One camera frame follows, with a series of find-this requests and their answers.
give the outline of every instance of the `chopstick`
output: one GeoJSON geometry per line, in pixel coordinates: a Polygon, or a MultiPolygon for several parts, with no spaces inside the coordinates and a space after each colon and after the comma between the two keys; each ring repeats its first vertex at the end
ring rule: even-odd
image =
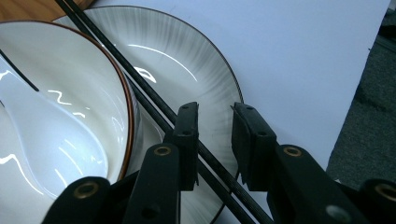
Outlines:
{"type": "MultiPolygon", "coordinates": [[[[91,32],[97,37],[97,39],[107,48],[107,50],[112,54],[112,56],[118,61],[118,63],[124,68],[127,73],[127,77],[130,79],[132,84],[137,83],[138,87],[134,84],[133,90],[136,98],[140,99],[140,103],[146,101],[146,110],[152,110],[151,113],[156,114],[158,111],[153,107],[148,99],[145,98],[144,93],[149,97],[149,99],[162,111],[166,118],[173,124],[176,122],[177,115],[175,112],[165,103],[165,101],[157,94],[157,92],[150,87],[150,85],[144,80],[138,72],[131,66],[131,64],[120,54],[120,52],[114,47],[114,45],[105,37],[105,35],[96,27],[96,25],[85,15],[81,9],[72,0],[56,0],[58,5],[63,9],[67,16],[72,20],[72,22],[78,27],[78,29],[87,35],[92,36],[91,32]]],[[[158,116],[153,117],[154,120],[163,126],[169,124],[158,113],[158,116]]],[[[225,167],[213,156],[213,154],[205,147],[205,145],[199,141],[198,152],[201,157],[206,161],[206,163],[213,169],[213,171],[221,178],[221,180],[230,188],[234,195],[240,200],[240,202],[247,208],[247,210],[260,222],[260,223],[273,223],[272,219],[262,210],[262,208],[251,198],[251,196],[239,185],[235,178],[225,169],[225,167]]]]}

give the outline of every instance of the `bowl rim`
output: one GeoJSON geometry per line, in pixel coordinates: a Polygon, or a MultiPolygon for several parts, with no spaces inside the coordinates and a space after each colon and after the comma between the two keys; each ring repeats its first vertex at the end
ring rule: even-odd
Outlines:
{"type": "Polygon", "coordinates": [[[138,113],[138,109],[134,108],[134,103],[133,103],[133,93],[132,89],[130,88],[128,81],[126,80],[125,75],[121,72],[120,67],[116,63],[115,59],[108,53],[104,47],[102,47],[96,40],[94,40],[92,37],[82,33],[81,31],[74,29],[72,27],[68,27],[66,25],[62,25],[60,23],[56,23],[54,21],[42,21],[42,20],[9,20],[9,21],[0,21],[0,25],[4,23],[15,23],[15,22],[33,22],[33,23],[41,23],[41,24],[47,24],[47,25],[53,25],[57,26],[60,28],[64,28],[66,30],[69,30],[70,32],[75,33],[76,35],[80,35],[81,37],[87,39],[90,43],[92,43],[94,46],[96,46],[110,61],[110,63],[113,65],[113,68],[115,69],[119,80],[120,84],[122,86],[124,96],[125,96],[125,101],[126,101],[126,106],[127,106],[127,117],[128,117],[128,133],[127,133],[127,141],[126,141],[126,146],[125,146],[125,153],[123,156],[122,160],[122,165],[121,169],[119,171],[119,175],[117,177],[117,181],[123,179],[128,171],[128,167],[131,161],[131,155],[133,151],[133,144],[134,144],[134,132],[135,132],[135,123],[136,120],[134,120],[134,114],[138,113]]]}

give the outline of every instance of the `tableware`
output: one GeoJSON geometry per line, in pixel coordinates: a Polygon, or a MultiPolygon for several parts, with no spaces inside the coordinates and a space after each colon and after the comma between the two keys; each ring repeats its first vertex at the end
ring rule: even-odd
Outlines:
{"type": "Polygon", "coordinates": [[[35,181],[52,198],[84,176],[107,176],[107,155],[83,122],[47,99],[0,50],[0,99],[35,181]]]}
{"type": "MultiPolygon", "coordinates": [[[[38,21],[0,23],[0,48],[47,98],[80,120],[101,142],[107,179],[127,173],[137,136],[134,96],[111,57],[80,32],[38,21]]],[[[24,158],[18,132],[0,105],[0,223],[40,223],[53,199],[24,158]]]]}
{"type": "MultiPolygon", "coordinates": [[[[201,141],[236,175],[230,105],[240,102],[242,96],[216,47],[186,22],[159,11],[99,7],[85,12],[174,111],[188,102],[198,102],[201,141]]],[[[75,27],[66,17],[56,22],[75,27]]],[[[163,132],[144,109],[141,111],[145,150],[160,143],[163,132]]],[[[134,157],[133,164],[141,159],[134,157]]],[[[194,191],[181,193],[181,223],[211,222],[221,206],[222,201],[200,177],[194,191]]]]}

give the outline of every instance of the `white spoon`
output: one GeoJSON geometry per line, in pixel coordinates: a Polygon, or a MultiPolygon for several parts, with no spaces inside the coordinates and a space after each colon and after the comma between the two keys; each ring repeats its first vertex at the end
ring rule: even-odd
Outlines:
{"type": "Polygon", "coordinates": [[[107,157],[96,136],[41,94],[3,51],[0,54],[0,101],[39,186],[56,198],[84,176],[106,177],[107,157]]]}

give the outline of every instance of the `plate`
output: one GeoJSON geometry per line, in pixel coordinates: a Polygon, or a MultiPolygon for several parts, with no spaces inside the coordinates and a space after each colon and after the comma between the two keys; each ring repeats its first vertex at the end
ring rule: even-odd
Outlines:
{"type": "MultiPolygon", "coordinates": [[[[230,105],[241,102],[242,95],[219,50],[186,22],[160,11],[99,7],[85,12],[175,112],[181,105],[198,102],[200,140],[236,175],[230,105]]],[[[66,17],[56,22],[75,27],[66,17]]],[[[144,151],[160,143],[163,132],[144,109],[141,111],[144,151]]],[[[133,158],[132,171],[139,169],[142,159],[133,158]]],[[[199,178],[194,191],[181,193],[181,223],[209,223],[222,207],[222,201],[199,178]]]]}
{"type": "MultiPolygon", "coordinates": [[[[42,94],[97,136],[107,155],[107,179],[115,183],[123,177],[138,113],[125,77],[112,58],[95,42],[60,24],[2,22],[0,30],[0,49],[8,58],[42,94]]],[[[35,182],[2,105],[0,123],[0,223],[40,223],[53,199],[35,182]]]]}

